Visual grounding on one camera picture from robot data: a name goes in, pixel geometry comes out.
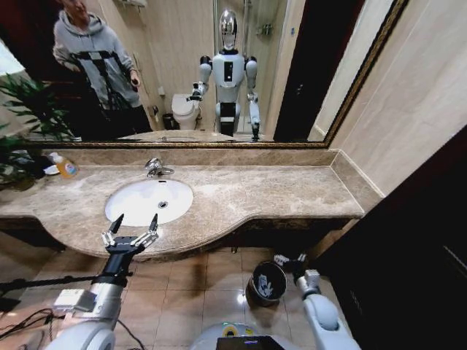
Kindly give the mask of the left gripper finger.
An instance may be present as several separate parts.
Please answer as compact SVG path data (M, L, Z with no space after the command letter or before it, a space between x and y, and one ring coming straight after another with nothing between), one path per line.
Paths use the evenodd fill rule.
M134 246L135 247L143 246L144 248L149 247L158 238L157 230L158 230L158 214L155 214L151 220L151 223L150 223L150 226L147 232L138 236L134 240Z
M104 243L105 248L110 246L116 246L115 234L118 232L122 224L123 218L124 214L121 214L115 221L111 223L109 229L101 234L101 239Z

